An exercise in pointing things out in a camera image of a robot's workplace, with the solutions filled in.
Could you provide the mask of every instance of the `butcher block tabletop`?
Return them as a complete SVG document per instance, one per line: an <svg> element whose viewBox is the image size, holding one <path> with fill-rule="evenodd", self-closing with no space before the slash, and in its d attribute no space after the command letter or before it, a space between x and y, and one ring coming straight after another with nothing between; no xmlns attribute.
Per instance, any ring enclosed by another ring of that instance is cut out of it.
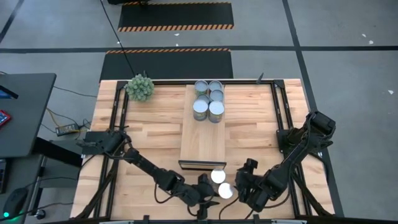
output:
<svg viewBox="0 0 398 224"><path fill-rule="evenodd" d="M95 106L91 131L105 131L113 107L117 80L102 81ZM308 114L307 102L299 79L284 80L287 98L294 126L299 128ZM174 170L185 177L186 183L196 184L202 173L196 170L181 170L178 160L182 145L183 110L186 85L156 85L152 99L145 103L130 101L127 107L126 132L132 138L133 146L158 167ZM272 166L283 160L279 152L276 130L278 128L270 85L225 85L224 87L224 135L225 135L225 172L226 181L234 185L236 170L243 166L247 158L259 162L254 174L263 175ZM283 107L280 90L277 89L280 107ZM122 105L121 94L119 105ZM287 128L284 110L282 119ZM119 124L121 106L116 124ZM78 215L88 204L98 188L103 156L95 156L81 170L71 217ZM302 162L307 187L325 210L333 213L333 205L326 182L323 165L313 157L307 156ZM142 220L149 215L151 220L193 220L187 212L187 206L179 199L172 198L158 204L154 199L155 183L152 177L132 164L120 161L116 189L113 200L112 220ZM302 196L298 187L297 197L300 213L305 214ZM220 210L237 197L230 199L214 198L220 205L208 209L208 219L218 219ZM287 190L273 205L282 201ZM157 191L159 200L168 195ZM104 193L100 216L105 214L108 191ZM196 213L198 206L191 208ZM244 203L236 202L222 213L222 219L243 219L251 209ZM260 218L294 218L292 202L289 199L283 205L264 209Z"/></svg>

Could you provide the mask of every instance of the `green plant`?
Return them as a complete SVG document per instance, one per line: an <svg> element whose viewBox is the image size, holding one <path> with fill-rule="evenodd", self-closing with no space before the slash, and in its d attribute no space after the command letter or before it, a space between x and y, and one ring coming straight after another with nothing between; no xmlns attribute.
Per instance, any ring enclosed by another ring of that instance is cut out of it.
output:
<svg viewBox="0 0 398 224"><path fill-rule="evenodd" d="M127 83L125 88L130 100L145 102L154 94L155 85L150 78L138 74Z"/></svg>

